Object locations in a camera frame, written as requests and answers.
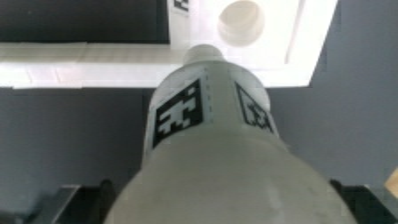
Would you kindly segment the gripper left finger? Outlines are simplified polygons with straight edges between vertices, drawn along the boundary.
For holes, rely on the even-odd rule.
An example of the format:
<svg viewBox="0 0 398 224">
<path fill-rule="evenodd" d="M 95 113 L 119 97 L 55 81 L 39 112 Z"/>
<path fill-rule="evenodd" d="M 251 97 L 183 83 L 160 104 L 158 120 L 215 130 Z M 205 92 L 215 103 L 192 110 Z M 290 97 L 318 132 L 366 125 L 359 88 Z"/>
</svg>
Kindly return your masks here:
<svg viewBox="0 0 398 224">
<path fill-rule="evenodd" d="M 98 186 L 64 185 L 39 211 L 27 217 L 15 217 L 11 224 L 105 224 L 114 201 L 109 179 Z"/>
</svg>

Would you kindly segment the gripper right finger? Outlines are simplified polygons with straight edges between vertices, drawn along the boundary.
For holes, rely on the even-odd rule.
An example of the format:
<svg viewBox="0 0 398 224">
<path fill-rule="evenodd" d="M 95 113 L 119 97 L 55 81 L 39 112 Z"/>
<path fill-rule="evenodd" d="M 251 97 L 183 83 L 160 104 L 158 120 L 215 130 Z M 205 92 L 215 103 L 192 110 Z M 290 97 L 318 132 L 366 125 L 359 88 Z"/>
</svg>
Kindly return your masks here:
<svg viewBox="0 0 398 224">
<path fill-rule="evenodd" d="M 357 224 L 398 224 L 398 216 L 370 188 L 365 185 L 345 185 L 336 179 L 331 179 L 329 183 L 349 206 Z"/>
</svg>

